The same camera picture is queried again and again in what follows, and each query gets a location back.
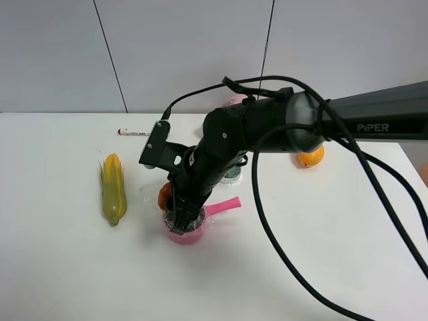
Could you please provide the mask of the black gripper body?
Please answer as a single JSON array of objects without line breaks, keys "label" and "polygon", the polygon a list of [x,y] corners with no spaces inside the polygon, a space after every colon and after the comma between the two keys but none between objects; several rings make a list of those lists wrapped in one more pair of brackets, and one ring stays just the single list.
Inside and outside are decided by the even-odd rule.
[{"label": "black gripper body", "polygon": [[183,170],[170,176],[171,196],[167,201],[168,227],[197,227],[203,206],[214,187],[234,167],[246,165],[245,151],[235,156],[210,155],[201,146],[188,154]]}]

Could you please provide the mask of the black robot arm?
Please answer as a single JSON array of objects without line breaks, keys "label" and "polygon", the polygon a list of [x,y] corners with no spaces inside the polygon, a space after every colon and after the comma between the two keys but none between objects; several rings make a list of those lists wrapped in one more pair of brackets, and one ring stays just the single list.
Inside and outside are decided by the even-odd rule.
[{"label": "black robot arm", "polygon": [[310,152],[330,133],[369,140],[427,138],[426,82],[331,101],[307,89],[249,88],[229,78],[223,85],[243,94],[243,101],[208,113],[202,139],[183,150],[178,171],[169,173],[169,226],[177,234],[198,226],[213,188],[249,151]]}]

